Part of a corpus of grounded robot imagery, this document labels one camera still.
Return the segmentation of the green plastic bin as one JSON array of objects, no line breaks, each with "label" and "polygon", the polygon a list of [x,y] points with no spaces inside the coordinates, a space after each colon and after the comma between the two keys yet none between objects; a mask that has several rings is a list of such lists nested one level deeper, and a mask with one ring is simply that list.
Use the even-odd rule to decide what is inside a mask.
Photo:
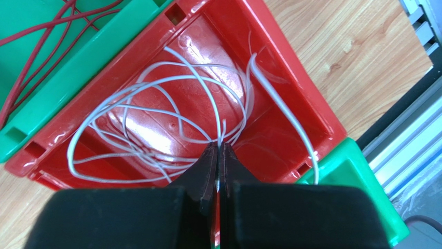
[{"label": "green plastic bin", "polygon": [[1,162],[169,1],[1,1]]},{"label": "green plastic bin", "polygon": [[377,210],[389,248],[410,234],[353,139],[344,139],[319,162],[319,184],[356,187],[364,191]]}]

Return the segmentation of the red plastic bin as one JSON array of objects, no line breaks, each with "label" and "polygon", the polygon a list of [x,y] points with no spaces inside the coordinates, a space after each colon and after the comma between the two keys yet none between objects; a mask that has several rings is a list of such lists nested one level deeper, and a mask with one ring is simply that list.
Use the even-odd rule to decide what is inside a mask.
[{"label": "red plastic bin", "polygon": [[[105,97],[135,84],[142,70],[154,62],[214,63],[244,72],[252,53],[256,64],[305,128],[314,152],[327,155],[346,137],[346,131],[326,104],[293,52],[264,1],[174,1],[91,80],[26,146],[5,164],[18,177],[27,177],[54,190],[67,188],[162,187],[166,179],[138,184],[103,184],[74,177],[68,170],[67,148],[80,121]],[[302,140],[252,76],[245,129],[233,145],[240,162],[259,180],[291,183],[311,166]],[[199,82],[166,82],[164,90],[182,114],[210,136],[216,123],[210,100]],[[127,132],[158,152],[200,156],[205,144],[179,140],[178,119],[142,110],[128,110]],[[161,173],[138,157],[97,159],[78,165],[83,174],[101,178],[154,179]]]}]

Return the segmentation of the near green plastic bin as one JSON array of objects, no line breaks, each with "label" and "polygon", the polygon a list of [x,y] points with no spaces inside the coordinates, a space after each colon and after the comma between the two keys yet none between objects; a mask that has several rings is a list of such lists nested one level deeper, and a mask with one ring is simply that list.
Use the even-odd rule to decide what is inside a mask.
[{"label": "near green plastic bin", "polygon": [[353,139],[344,139],[319,162],[319,184],[356,187],[364,191],[377,210],[389,248],[410,234]]}]

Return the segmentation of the far green plastic bin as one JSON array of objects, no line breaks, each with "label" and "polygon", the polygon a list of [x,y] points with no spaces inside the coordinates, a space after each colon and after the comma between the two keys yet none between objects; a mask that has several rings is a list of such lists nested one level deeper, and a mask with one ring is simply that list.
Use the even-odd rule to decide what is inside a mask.
[{"label": "far green plastic bin", "polygon": [[1,162],[169,1],[1,1]]}]

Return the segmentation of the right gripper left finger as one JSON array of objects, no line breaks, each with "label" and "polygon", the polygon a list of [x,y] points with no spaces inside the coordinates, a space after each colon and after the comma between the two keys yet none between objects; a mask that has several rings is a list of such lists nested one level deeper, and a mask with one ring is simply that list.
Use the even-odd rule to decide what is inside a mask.
[{"label": "right gripper left finger", "polygon": [[218,148],[166,187],[67,189],[44,206],[26,248],[211,248]]}]

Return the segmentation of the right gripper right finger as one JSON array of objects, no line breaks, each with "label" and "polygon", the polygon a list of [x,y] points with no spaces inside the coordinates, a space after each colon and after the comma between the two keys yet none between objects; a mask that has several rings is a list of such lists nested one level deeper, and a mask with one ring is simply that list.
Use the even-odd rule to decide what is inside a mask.
[{"label": "right gripper right finger", "polygon": [[361,189],[263,183],[229,144],[218,153],[221,248],[389,248]]}]

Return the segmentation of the right aluminium frame post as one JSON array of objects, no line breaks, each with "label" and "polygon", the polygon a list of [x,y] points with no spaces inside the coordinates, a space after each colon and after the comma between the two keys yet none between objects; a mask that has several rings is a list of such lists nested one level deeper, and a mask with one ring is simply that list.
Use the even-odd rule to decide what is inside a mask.
[{"label": "right aluminium frame post", "polygon": [[390,199],[441,156],[441,1],[401,1],[433,65],[358,139]]}]

